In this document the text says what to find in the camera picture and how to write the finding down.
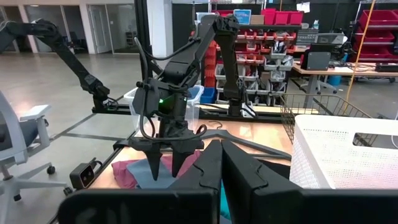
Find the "pink cloth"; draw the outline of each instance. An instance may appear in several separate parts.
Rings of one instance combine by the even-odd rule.
[[[196,150],[191,156],[188,156],[185,162],[182,164],[177,177],[182,176],[189,167],[198,159],[200,156],[200,151]],[[130,161],[119,161],[112,163],[114,179],[118,183],[120,188],[123,189],[133,189],[137,185],[137,181],[134,176],[127,170],[127,165],[138,160]],[[162,156],[160,161],[163,162],[164,166],[170,171],[172,171],[172,156]]]

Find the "workbench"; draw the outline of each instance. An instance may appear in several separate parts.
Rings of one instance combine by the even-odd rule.
[[[376,66],[375,63],[361,63],[361,65],[369,65],[369,66]],[[293,64],[293,70],[298,72],[301,75],[309,75],[310,79],[308,81],[308,87],[307,87],[307,94],[305,98],[305,103],[304,107],[306,108],[311,108],[312,106],[312,100],[313,96],[317,94],[317,81],[318,77],[320,75],[346,75],[346,76],[352,76],[354,71],[353,69],[350,69],[348,67],[335,67],[335,68],[329,68],[328,70],[325,71],[316,71],[316,70],[305,70],[300,68],[300,64],[298,62],[295,62]],[[369,68],[359,68],[357,69],[357,72],[355,73],[355,76],[358,77],[379,77],[379,78],[388,78],[388,77],[398,77],[398,73],[396,72],[376,72],[374,68],[369,69]]]
[[[280,151],[292,153],[292,143],[282,124],[267,124],[267,123],[244,123],[235,121],[220,121],[223,125],[221,129],[227,129],[233,136],[242,138],[248,141],[256,142],[258,144],[263,144],[265,146],[273,147]],[[208,120],[199,120],[197,126],[205,124],[209,129],[216,129],[220,124],[215,122],[209,122]],[[210,141],[213,139],[206,139],[205,148],[209,145]],[[245,150],[247,153],[261,154],[262,152],[255,151],[248,147],[240,146],[241,149]],[[96,180],[90,185],[91,189],[97,188],[107,188],[107,189],[118,189],[114,175],[112,163],[118,161],[128,161],[133,159],[145,159],[145,154],[141,151],[136,151],[131,147],[125,147],[123,149],[118,149],[112,153],[109,157],[109,161],[104,163],[103,170],[97,175]],[[290,161],[280,160],[280,159],[266,159],[267,161],[277,162],[280,164],[290,165]]]

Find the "wire basket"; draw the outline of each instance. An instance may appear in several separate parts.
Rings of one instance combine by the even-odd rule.
[[[298,114],[318,114],[329,116],[346,116],[351,118],[372,118],[356,106],[339,96],[311,94],[283,94],[280,98],[282,124],[293,143],[295,116]],[[377,134],[357,133],[353,144],[372,146]]]

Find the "yellow cable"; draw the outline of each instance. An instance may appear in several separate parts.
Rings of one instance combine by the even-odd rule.
[[[346,95],[346,101],[348,101],[349,93],[351,91],[351,87],[353,86],[354,77],[355,77],[356,69],[357,69],[358,62],[359,62],[359,56],[361,55],[363,41],[365,39],[366,31],[368,31],[368,25],[369,25],[369,21],[371,20],[371,16],[372,16],[372,12],[373,12],[373,6],[374,6],[375,2],[376,2],[376,0],[372,1],[371,9],[370,9],[369,15],[368,15],[368,20],[366,21],[365,29],[363,30],[361,43],[359,45],[358,54],[357,54],[357,57],[356,57],[356,60],[355,60],[354,71],[353,71],[353,74],[351,76],[351,81],[349,82],[349,87],[348,87],[348,91],[347,91],[347,95]]]

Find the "robotic arm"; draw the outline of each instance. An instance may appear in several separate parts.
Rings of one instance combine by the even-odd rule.
[[[196,84],[200,74],[200,61],[213,40],[220,46],[224,61],[226,72],[224,95],[229,101],[228,113],[232,116],[241,115],[244,85],[238,83],[238,66],[234,51],[238,29],[238,21],[234,16],[204,16],[188,44],[167,57],[171,59],[164,71],[157,78],[148,78],[145,74],[146,78],[143,82],[137,83],[138,89],[132,104],[134,110],[140,114],[139,123],[143,138],[133,137],[129,140],[129,145],[146,154],[155,180],[162,157],[160,148],[171,147],[173,150],[172,175],[174,177],[177,176],[185,159],[193,154],[195,149],[203,149],[200,136],[205,133],[206,126],[200,126],[194,134],[188,129],[185,111],[188,89]],[[159,59],[149,55],[137,40],[136,42],[144,65],[147,65],[146,57]],[[156,137],[151,120],[155,114],[160,120],[159,133]],[[152,136],[145,132],[144,117],[152,126]]]
[[[111,104],[108,98],[110,90],[96,77],[91,75],[77,60],[74,54],[63,43],[62,35],[59,33],[57,26],[43,19],[39,19],[33,23],[5,21],[0,24],[0,53],[19,35],[34,35],[55,51],[79,78],[81,88],[93,95],[96,108],[106,108]]]

